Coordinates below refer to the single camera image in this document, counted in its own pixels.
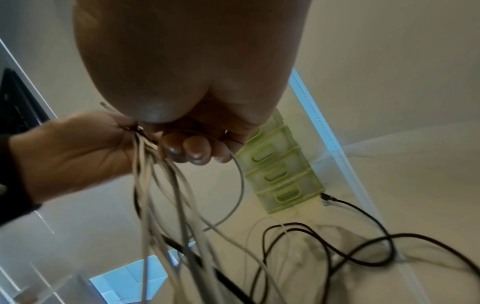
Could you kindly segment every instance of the cable connector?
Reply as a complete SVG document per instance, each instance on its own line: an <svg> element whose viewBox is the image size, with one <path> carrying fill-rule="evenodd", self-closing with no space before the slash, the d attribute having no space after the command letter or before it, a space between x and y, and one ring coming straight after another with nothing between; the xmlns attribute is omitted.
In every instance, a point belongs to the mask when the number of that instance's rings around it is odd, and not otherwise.
<svg viewBox="0 0 480 304"><path fill-rule="evenodd" d="M330 201L336 201L337 200L333 196L328 195L326 193L320 193L320 197L321 197L321 201L323 202L323 204L325 206L328 206Z"/></svg>

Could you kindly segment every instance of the drawer handle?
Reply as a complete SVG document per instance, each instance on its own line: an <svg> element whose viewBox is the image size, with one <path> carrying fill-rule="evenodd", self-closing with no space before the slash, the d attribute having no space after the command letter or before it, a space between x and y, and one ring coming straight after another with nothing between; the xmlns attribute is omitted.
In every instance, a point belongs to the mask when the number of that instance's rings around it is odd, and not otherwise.
<svg viewBox="0 0 480 304"><path fill-rule="evenodd" d="M277 202L280 204L285 204L299 198L302 195L302 191L300 190L298 184L294 184L275 192L273 195L275 196L275 200Z"/></svg>
<svg viewBox="0 0 480 304"><path fill-rule="evenodd" d="M257 138L261 134L262 134L262 127L259 127L258 129L255 130L255 132L253 132L250 135L250 137L246 140L246 142L250 142L250 141L254 140L255 138Z"/></svg>
<svg viewBox="0 0 480 304"><path fill-rule="evenodd" d="M269 170L263 174L263 180L267 184L272 184L284 179L289 174L287 166L285 164L278 164L272 170Z"/></svg>
<svg viewBox="0 0 480 304"><path fill-rule="evenodd" d="M268 143L251 155L251 162L254 164L260 164L269 158L272 158L275 155L275 152L275 147L271 143Z"/></svg>

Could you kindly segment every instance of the green plastic drawer organizer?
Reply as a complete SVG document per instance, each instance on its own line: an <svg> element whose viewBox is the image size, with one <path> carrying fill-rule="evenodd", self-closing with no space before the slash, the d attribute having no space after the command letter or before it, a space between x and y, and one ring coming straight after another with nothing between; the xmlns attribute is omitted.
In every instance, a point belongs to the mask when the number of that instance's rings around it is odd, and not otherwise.
<svg viewBox="0 0 480 304"><path fill-rule="evenodd" d="M268 213L301 203L324 190L278 111L252 133L236 157Z"/></svg>

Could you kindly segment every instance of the black sleeve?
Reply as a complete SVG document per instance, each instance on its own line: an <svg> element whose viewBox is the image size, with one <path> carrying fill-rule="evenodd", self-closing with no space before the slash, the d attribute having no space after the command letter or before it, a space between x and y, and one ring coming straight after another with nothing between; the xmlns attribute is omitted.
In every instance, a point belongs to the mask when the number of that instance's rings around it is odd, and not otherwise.
<svg viewBox="0 0 480 304"><path fill-rule="evenodd" d="M0 135L0 225L36 210L10 153L9 136Z"/></svg>

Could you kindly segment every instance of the hand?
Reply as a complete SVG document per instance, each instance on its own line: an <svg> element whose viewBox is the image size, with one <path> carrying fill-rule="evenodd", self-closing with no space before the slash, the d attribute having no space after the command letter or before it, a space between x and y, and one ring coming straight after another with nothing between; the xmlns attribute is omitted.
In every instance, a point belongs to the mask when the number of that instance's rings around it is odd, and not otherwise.
<svg viewBox="0 0 480 304"><path fill-rule="evenodd" d="M9 146L35 203L104 183L132 171L136 122L91 112L52 120L11 137Z"/></svg>
<svg viewBox="0 0 480 304"><path fill-rule="evenodd" d="M310 0L76 0L73 21L78 50L103 97L164 131L160 143L173 160L203 165L211 157L229 161L273 113L309 6Z"/></svg>

